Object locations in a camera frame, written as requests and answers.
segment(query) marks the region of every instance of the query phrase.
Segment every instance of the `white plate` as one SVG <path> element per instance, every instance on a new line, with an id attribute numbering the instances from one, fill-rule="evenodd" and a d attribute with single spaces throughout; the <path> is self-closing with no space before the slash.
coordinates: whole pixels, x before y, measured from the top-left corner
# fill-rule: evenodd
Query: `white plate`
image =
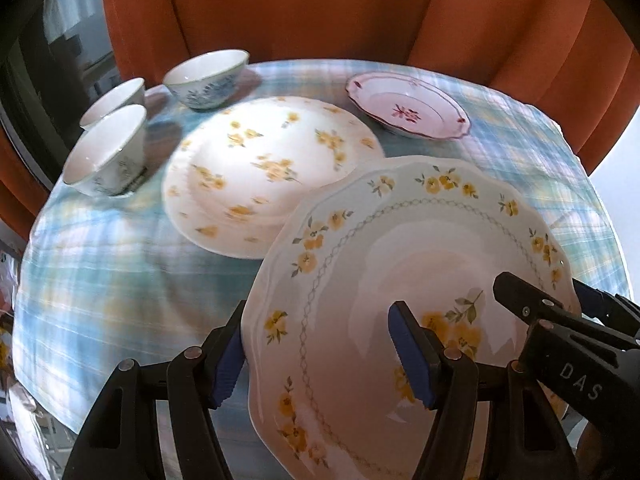
<path id="1" fill-rule="evenodd" d="M 527 332 L 494 300 L 504 270 L 579 314 L 542 217 L 466 162 L 372 161 L 305 198 L 265 257 L 241 326 L 252 422 L 290 475 L 411 478 L 434 413 L 406 380 L 388 308 L 405 300 L 445 344 L 504 366 Z M 464 478 L 479 474 L 487 420 L 482 403 Z"/>
<path id="2" fill-rule="evenodd" d="M 392 72 L 365 72 L 349 79 L 347 94 L 364 113 L 405 137 L 457 139 L 469 118 L 450 96 L 419 79 Z"/>
<path id="3" fill-rule="evenodd" d="M 299 200 L 383 158 L 371 130 L 332 104 L 273 97 L 235 105 L 186 137 L 162 183 L 174 226 L 200 247 L 263 258 Z"/>

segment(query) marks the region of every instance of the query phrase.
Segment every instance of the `rivet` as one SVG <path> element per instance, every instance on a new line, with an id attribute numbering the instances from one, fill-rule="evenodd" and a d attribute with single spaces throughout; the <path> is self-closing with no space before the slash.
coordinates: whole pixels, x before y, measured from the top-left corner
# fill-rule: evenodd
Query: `rivet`
<path id="1" fill-rule="evenodd" d="M 197 359 L 202 355 L 202 348 L 199 346 L 190 346 L 184 351 L 184 356 L 187 359 Z"/>
<path id="2" fill-rule="evenodd" d="M 462 352 L 459 348 L 455 348 L 455 346 L 450 346 L 444 349 L 444 357 L 447 359 L 451 359 L 452 361 L 457 361 L 462 357 Z"/>
<path id="3" fill-rule="evenodd" d="M 524 373 L 524 368 L 522 368 L 522 366 L 520 365 L 519 361 L 511 361 L 511 368 L 513 368 L 514 372 L 517 372 L 519 374 Z"/>
<path id="4" fill-rule="evenodd" d="M 136 364 L 136 362 L 133 359 L 124 359 L 118 364 L 118 370 L 126 372 L 127 370 L 131 370 L 134 364 Z"/>

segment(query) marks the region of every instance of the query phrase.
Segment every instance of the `red flower motif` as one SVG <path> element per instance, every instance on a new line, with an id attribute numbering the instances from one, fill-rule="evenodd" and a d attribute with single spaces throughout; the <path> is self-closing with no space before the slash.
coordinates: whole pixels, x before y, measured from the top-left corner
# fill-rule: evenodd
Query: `red flower motif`
<path id="1" fill-rule="evenodd" d="M 417 123 L 420 120 L 420 115 L 415 110 L 411 110 L 411 108 L 405 108 L 396 104 L 396 107 L 393 109 L 392 117 L 402 117 L 405 121 L 409 121 L 410 123 Z"/>

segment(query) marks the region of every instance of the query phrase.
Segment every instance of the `bowl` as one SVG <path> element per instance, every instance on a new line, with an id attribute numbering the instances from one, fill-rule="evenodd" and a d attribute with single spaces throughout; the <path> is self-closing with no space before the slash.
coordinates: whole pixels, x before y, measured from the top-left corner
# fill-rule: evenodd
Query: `bowl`
<path id="1" fill-rule="evenodd" d="M 365 72 L 347 81 L 353 103 L 393 134 L 417 139 L 459 139 L 469 131 L 469 117 L 442 90 L 415 77 Z"/>
<path id="2" fill-rule="evenodd" d="M 105 115 L 127 105 L 145 104 L 145 80 L 141 77 L 129 79 L 109 90 L 98 99 L 80 118 L 80 126 L 89 130 Z"/>
<path id="3" fill-rule="evenodd" d="M 236 91 L 236 80 L 248 59 L 245 50 L 207 52 L 169 70 L 162 83 L 189 108 L 215 108 Z"/>
<path id="4" fill-rule="evenodd" d="M 62 181 L 88 196 L 122 193 L 144 169 L 146 109 L 127 105 L 102 118 L 78 140 Z"/>

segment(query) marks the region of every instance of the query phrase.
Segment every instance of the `table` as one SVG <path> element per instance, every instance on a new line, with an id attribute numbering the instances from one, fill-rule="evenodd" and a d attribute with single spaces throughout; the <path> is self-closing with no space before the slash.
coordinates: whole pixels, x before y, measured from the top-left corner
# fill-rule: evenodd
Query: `table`
<path id="1" fill-rule="evenodd" d="M 416 140 L 383 130 L 349 101 L 345 81 L 369 70 L 419 76 L 466 110 L 460 140 Z M 513 184 L 545 218 L 574 277 L 629 296 L 624 259 L 606 211 L 559 126 L 500 92 L 415 68 L 356 60 L 293 60 L 249 66 L 234 100 L 300 95 L 355 113 L 387 156 L 462 158 Z M 180 139 L 215 112 L 195 112 L 164 87 L 147 92 L 148 178 L 133 193 L 89 198 L 58 181 L 31 231 L 15 298 L 17 379 L 43 407 L 78 432 L 116 364 L 172 359 L 201 343 L 247 297 L 260 262 L 208 253 L 183 238 L 162 209 L 164 163 Z M 235 478 L 288 478 L 255 434 L 242 372 L 213 413 Z M 159 407 L 167 469 L 177 463 L 168 412 Z"/>

